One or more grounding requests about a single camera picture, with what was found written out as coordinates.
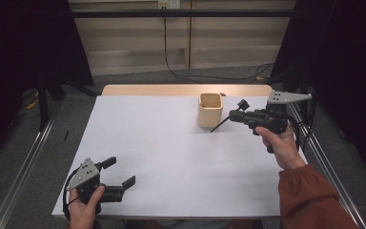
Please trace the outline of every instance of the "black cable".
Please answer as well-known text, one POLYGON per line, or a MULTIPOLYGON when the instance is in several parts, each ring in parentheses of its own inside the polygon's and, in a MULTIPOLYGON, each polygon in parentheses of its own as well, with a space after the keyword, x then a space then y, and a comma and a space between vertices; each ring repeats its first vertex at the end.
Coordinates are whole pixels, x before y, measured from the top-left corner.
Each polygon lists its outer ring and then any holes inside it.
POLYGON ((71 216, 70 209, 68 208, 68 206, 70 206, 70 204, 76 200, 76 198, 75 198, 72 201, 70 201, 70 203, 67 203, 67 187, 70 184, 73 176, 78 172, 78 170, 79 170, 79 168, 75 169, 70 174, 70 176, 67 178, 67 181, 65 182, 65 185, 64 185, 64 193, 62 194, 62 211, 64 212, 64 215, 67 218, 67 220, 70 220, 70 216, 71 216))
POLYGON ((243 79, 253 79, 253 81, 251 81, 248 84, 252 84, 256 81, 256 78, 263 72, 265 72, 267 69, 269 69, 270 66, 272 66, 274 63, 269 63, 269 64, 263 64, 257 67, 256 73, 254 75, 251 76, 246 76, 246 77, 240 77, 240 78, 231 78, 231 77, 223 77, 223 76, 211 76, 211 75, 202 75, 202 74, 179 74, 179 73, 175 73, 174 71, 172 71, 172 69, 169 66, 169 62, 168 62, 168 55, 167 55, 167 35, 166 35, 166 17, 163 18, 163 25, 164 25, 164 53, 165 53, 165 62, 166 62, 166 67, 168 68, 169 72, 171 74, 173 74, 175 77, 177 78, 182 78, 182 79, 186 79, 189 81, 192 81, 194 83, 198 83, 198 84, 202 84, 202 82, 194 80, 194 79, 190 79, 188 77, 203 77, 203 78, 213 78, 213 79, 227 79, 227 80, 243 80, 243 79), (261 72, 259 71, 261 67, 266 66, 261 72))
POLYGON ((296 145, 296 149, 299 150, 299 143, 300 143, 300 139, 299 139, 299 124, 298 122, 295 120, 295 118, 293 118, 292 116, 290 116, 289 114, 287 114, 287 118, 290 121, 294 132, 295 132, 295 145, 296 145))

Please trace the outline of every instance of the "wooden table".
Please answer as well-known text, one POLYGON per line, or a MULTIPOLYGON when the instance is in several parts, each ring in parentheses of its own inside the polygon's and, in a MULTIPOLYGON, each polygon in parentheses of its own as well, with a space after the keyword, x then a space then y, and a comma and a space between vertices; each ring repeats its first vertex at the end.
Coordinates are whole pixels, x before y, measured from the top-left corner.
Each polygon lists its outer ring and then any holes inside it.
POLYGON ((243 84, 150 84, 108 85, 102 95, 199 95, 222 93, 226 96, 269 96, 268 85, 243 84))

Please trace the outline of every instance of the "orange sleeve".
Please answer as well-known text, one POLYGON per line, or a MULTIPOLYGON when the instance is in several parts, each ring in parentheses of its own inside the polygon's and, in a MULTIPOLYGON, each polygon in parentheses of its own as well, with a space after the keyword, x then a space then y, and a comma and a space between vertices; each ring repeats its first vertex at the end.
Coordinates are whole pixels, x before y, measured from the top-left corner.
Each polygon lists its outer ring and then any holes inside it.
POLYGON ((354 229, 338 193, 312 165, 279 173, 281 219, 286 229, 354 229))

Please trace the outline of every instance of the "wooden cup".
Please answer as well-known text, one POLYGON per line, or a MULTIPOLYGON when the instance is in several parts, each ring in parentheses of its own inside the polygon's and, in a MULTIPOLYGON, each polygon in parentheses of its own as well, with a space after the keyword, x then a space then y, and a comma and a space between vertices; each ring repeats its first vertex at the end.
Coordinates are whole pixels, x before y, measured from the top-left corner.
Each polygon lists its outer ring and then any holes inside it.
POLYGON ((198 126, 213 128, 218 125, 223 107, 221 94, 201 94, 198 97, 198 126))

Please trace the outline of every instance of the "white paper sheet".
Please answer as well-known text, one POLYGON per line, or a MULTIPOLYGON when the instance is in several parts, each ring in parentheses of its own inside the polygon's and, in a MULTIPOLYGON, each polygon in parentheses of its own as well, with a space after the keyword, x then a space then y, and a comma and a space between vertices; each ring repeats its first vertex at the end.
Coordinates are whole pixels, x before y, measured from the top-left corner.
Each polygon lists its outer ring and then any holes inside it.
MULTIPOLYGON (((223 97, 222 118, 246 99, 248 111, 267 97, 223 97)), ((102 203, 102 217, 238 218, 279 216, 274 155, 248 126, 225 122, 215 132, 196 124, 196 96, 99 96, 70 172, 86 157, 117 163, 101 182, 136 184, 120 203, 102 203)), ((52 211, 62 217, 62 193, 52 211)))

